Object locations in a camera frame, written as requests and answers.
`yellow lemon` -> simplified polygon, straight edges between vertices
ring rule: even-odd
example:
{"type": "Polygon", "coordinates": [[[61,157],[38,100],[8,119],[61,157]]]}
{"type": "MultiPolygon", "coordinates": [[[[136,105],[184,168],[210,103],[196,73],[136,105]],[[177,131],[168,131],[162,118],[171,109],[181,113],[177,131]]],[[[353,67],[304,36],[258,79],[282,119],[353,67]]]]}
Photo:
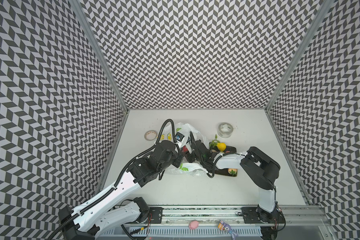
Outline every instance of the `yellow lemon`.
{"type": "Polygon", "coordinates": [[[219,143],[217,144],[217,148],[218,148],[220,151],[224,151],[224,150],[227,148],[227,146],[225,145],[224,142],[219,142],[219,143]]]}

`robotic arm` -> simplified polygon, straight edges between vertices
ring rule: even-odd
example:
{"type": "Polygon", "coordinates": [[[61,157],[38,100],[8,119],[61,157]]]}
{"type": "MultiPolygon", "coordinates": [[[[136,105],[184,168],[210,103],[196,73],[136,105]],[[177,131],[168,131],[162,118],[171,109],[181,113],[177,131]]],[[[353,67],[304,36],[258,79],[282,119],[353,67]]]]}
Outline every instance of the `robotic arm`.
{"type": "MultiPolygon", "coordinates": [[[[174,136],[174,124],[170,119],[164,122],[159,136],[168,122],[172,124],[174,136]]],[[[154,146],[129,161],[113,184],[73,209],[68,207],[61,209],[59,211],[61,224],[48,239],[52,239],[62,230],[65,240],[94,240],[115,226],[123,227],[124,223],[133,221],[144,222],[148,216],[149,206],[141,197],[118,209],[110,209],[148,182],[157,177],[161,180],[164,170],[171,164],[179,167],[182,158],[177,144],[167,140],[159,143],[158,139],[154,146]]],[[[276,209],[274,181],[279,176],[279,164],[256,147],[251,147],[244,153],[217,154],[214,158],[214,166],[218,169],[241,166],[247,172],[259,186],[259,218],[268,222],[267,219],[272,217],[276,209]]]]}

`white plastic bag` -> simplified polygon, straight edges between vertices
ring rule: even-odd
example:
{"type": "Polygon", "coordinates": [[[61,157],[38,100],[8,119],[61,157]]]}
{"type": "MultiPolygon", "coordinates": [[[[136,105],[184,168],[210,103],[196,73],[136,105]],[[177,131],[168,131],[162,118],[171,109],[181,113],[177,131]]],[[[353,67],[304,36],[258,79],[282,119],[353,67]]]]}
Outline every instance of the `white plastic bag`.
{"type": "Polygon", "coordinates": [[[206,173],[208,173],[208,171],[196,162],[184,162],[179,168],[171,165],[165,170],[165,174],[187,174],[191,176],[201,176],[206,173]]]}
{"type": "MultiPolygon", "coordinates": [[[[182,123],[182,122],[175,124],[175,134],[177,132],[184,135],[183,140],[181,142],[177,142],[177,144],[179,145],[180,148],[185,146],[185,144],[187,143],[187,140],[190,136],[189,132],[192,132],[193,137],[195,138],[195,141],[200,139],[202,141],[202,143],[206,146],[206,148],[209,149],[208,139],[205,136],[203,136],[202,133],[199,132],[196,128],[194,128],[191,124],[182,123]]],[[[160,136],[160,141],[169,140],[169,141],[173,142],[172,137],[173,137],[172,136],[172,125],[169,124],[164,128],[163,133],[160,136]]]]}

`black and white chevron pattern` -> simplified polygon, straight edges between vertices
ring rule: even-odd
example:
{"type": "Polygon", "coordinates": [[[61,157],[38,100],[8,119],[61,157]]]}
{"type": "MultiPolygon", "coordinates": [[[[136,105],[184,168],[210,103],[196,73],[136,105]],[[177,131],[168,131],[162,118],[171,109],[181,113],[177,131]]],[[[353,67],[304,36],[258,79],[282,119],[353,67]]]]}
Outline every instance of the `black and white chevron pattern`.
{"type": "Polygon", "coordinates": [[[0,0],[0,239],[91,198],[121,118],[66,0],[0,0]]]}
{"type": "Polygon", "coordinates": [[[81,0],[129,108],[264,107],[322,0],[81,0]]]}
{"type": "Polygon", "coordinates": [[[271,110],[340,239],[360,239],[360,0],[327,14],[271,110]]]}

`wall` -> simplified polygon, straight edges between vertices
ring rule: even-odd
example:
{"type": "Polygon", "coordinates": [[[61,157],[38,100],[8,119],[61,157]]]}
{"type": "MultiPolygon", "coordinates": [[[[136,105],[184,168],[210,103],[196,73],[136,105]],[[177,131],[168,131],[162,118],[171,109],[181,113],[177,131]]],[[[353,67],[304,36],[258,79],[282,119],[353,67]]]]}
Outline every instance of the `wall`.
{"type": "Polygon", "coordinates": [[[360,239],[360,1],[334,3],[271,110],[341,239],[360,239]]]}
{"type": "Polygon", "coordinates": [[[129,108],[265,107],[322,0],[81,0],[129,108]]]}
{"type": "Polygon", "coordinates": [[[0,239],[94,194],[121,116],[66,0],[0,1],[0,239]]]}

